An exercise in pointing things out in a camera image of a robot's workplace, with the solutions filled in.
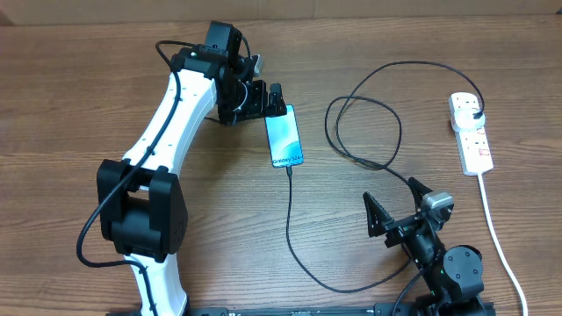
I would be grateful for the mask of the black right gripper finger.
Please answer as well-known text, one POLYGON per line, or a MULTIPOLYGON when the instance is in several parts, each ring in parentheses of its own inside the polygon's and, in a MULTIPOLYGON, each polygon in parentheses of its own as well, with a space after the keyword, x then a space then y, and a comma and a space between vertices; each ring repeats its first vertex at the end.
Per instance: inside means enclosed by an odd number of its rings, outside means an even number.
POLYGON ((428 210, 430 208, 429 198, 433 191, 414 177, 409 177, 407 184, 413 194, 415 207, 419 211, 428 210))
POLYGON ((367 226, 370 237, 378 237, 387 231, 386 226, 393 223, 393 217, 369 193, 363 194, 364 205, 367 212, 367 226))

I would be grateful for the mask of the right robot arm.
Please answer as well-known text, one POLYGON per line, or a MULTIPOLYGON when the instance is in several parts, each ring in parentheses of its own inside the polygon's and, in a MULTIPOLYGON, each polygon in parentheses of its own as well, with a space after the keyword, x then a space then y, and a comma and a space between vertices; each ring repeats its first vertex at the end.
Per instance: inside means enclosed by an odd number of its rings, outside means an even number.
POLYGON ((396 301, 391 314, 410 315, 494 315, 494 305, 479 294, 484 290, 482 254, 469 245, 446 248, 437 235, 450 219, 453 196, 435 191, 411 177, 407 180, 414 196, 415 214, 394 219, 368 192, 363 194, 370 237, 385 236, 388 248, 400 245, 414 262, 429 294, 412 304, 396 301))

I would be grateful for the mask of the blue Samsung smartphone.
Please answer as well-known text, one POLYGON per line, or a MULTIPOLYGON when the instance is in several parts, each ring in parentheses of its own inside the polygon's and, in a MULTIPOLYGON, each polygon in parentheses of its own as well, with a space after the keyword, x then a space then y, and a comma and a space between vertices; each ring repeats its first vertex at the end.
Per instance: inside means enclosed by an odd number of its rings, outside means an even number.
POLYGON ((298 123, 292 104, 286 106, 283 116, 265 118, 272 166, 276 169, 300 165, 304 155, 298 123))

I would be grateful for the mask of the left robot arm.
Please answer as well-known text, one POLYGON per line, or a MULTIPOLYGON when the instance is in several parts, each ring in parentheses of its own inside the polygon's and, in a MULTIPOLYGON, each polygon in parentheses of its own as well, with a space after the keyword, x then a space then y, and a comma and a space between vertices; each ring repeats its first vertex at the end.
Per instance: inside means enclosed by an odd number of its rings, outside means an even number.
POLYGON ((288 112, 280 84, 259 79, 258 55, 231 24, 211 22, 205 42, 181 43, 165 59, 170 75, 161 104, 135 145, 97 171, 102 236, 132 268, 141 294, 139 315, 185 315, 189 298, 177 267, 188 223, 179 174, 194 136, 211 110, 232 126, 288 112))

